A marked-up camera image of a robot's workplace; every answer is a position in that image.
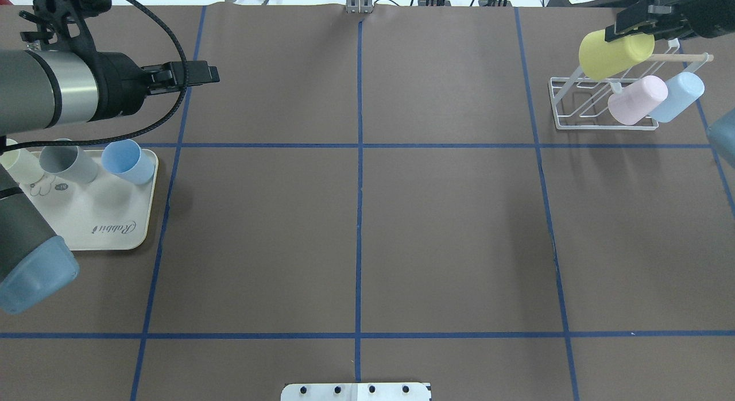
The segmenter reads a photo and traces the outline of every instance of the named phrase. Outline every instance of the blue cup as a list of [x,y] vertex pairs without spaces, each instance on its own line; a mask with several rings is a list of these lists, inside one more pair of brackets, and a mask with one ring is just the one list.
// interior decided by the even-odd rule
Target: blue cup
[[691,72],[682,72],[666,81],[669,96],[649,114],[659,122],[670,122],[704,93],[704,82]]
[[102,167],[133,184],[145,184],[155,172],[155,165],[133,140],[111,142],[102,152]]
[[707,138],[717,154],[735,168],[735,110],[714,121],[707,129]]

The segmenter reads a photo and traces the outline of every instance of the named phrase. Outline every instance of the gray cup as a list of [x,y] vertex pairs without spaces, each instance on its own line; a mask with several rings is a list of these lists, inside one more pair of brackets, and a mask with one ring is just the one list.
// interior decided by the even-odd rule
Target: gray cup
[[[65,138],[57,141],[68,141]],[[97,163],[81,147],[76,145],[53,145],[41,150],[41,168],[49,174],[68,179],[74,183],[89,184],[97,178]]]

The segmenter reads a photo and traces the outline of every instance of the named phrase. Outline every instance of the white tray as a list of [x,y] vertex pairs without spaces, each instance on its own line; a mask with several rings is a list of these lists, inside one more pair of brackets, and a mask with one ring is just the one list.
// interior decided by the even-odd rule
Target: white tray
[[151,150],[142,150],[155,169],[147,184],[136,186],[102,168],[102,150],[86,152],[99,166],[92,183],[77,184],[45,174],[38,183],[21,184],[21,189],[71,250],[131,250],[140,246],[148,233],[158,157]]

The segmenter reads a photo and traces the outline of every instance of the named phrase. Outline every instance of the table surface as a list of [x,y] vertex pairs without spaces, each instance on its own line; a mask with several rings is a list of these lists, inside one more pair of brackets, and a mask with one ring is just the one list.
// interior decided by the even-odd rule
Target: table surface
[[[0,6],[0,46],[29,24]],[[735,35],[654,132],[561,132],[546,83],[610,9],[157,8],[222,81],[138,139],[149,236],[0,314],[2,399],[271,399],[287,383],[419,380],[434,399],[735,398]],[[136,9],[100,50],[176,60]],[[667,79],[682,70],[667,64]],[[142,128],[175,95],[112,121]]]

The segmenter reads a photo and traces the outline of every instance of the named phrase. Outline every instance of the black hole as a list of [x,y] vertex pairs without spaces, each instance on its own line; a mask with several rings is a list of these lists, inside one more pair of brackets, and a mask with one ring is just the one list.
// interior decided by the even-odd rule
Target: black hole
[[56,1],[47,0],[47,11],[49,11],[50,13],[56,12]]

